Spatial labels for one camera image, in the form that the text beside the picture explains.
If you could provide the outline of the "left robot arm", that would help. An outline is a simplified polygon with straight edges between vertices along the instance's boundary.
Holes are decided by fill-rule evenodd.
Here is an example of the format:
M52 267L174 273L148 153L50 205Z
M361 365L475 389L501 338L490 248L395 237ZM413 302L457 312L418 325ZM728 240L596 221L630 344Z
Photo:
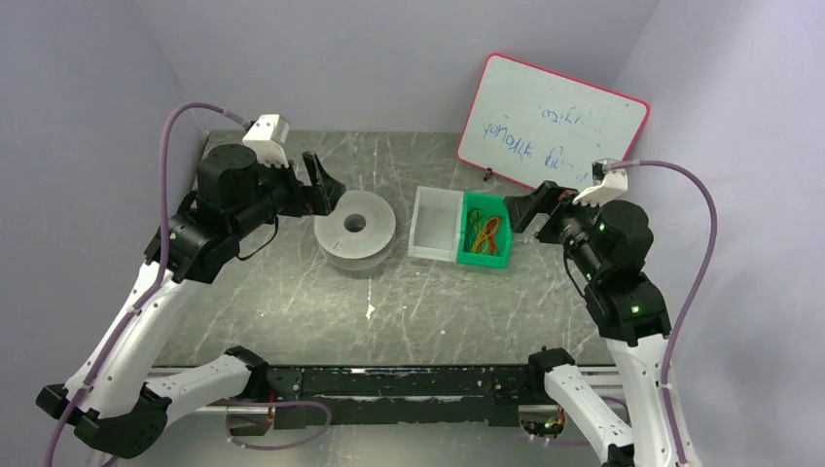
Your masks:
M36 403L59 426L111 460L145 452L179 418L223 399L267 402L269 364L235 346L171 377L148 374L187 302L240 258L240 243L281 217L327 216L345 185L303 153L309 179L292 162L265 162L251 148L225 144L197 165L196 186L145 251L129 298L83 367L45 386Z

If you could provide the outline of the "grey perforated spool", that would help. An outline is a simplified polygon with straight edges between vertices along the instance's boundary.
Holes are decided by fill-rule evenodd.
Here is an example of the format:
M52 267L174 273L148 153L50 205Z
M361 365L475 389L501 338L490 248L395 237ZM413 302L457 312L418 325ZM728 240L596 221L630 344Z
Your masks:
M333 212L313 221L315 239L334 267L363 271L377 267L391 253L396 216L381 196L347 191Z

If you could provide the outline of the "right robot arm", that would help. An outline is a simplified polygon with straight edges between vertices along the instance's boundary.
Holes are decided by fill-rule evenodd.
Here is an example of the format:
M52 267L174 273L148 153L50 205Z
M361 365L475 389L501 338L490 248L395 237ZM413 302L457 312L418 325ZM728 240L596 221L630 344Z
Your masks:
M536 390L563 409L604 466L699 466L664 376L675 333L663 294L642 270L654 239L647 214L625 200L580 205L576 194L546 181L529 195L506 197L504 205L514 233L547 215L537 239L560 245L564 263L584 276L586 308L614 359L630 421L607 405L562 348L529 356Z

